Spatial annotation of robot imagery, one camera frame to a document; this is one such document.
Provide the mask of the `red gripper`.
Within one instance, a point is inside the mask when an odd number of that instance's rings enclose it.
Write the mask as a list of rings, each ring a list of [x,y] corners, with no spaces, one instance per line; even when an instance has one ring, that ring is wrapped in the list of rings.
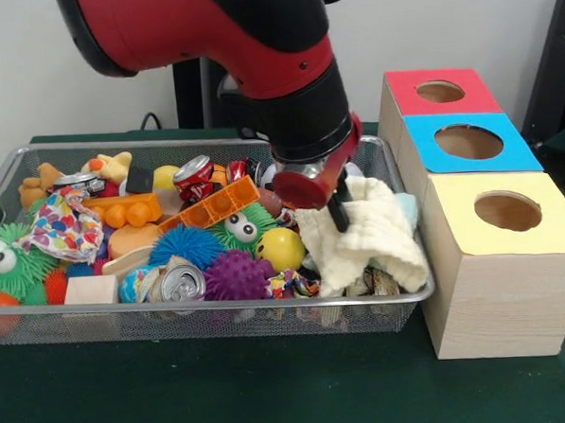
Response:
[[[345,165],[357,151],[362,139],[362,122],[356,113],[349,115],[351,130],[345,141],[329,155],[306,163],[286,163],[274,160],[274,192],[293,208],[319,208],[327,211],[338,232],[346,232],[349,217],[343,202],[352,202],[346,184]]]

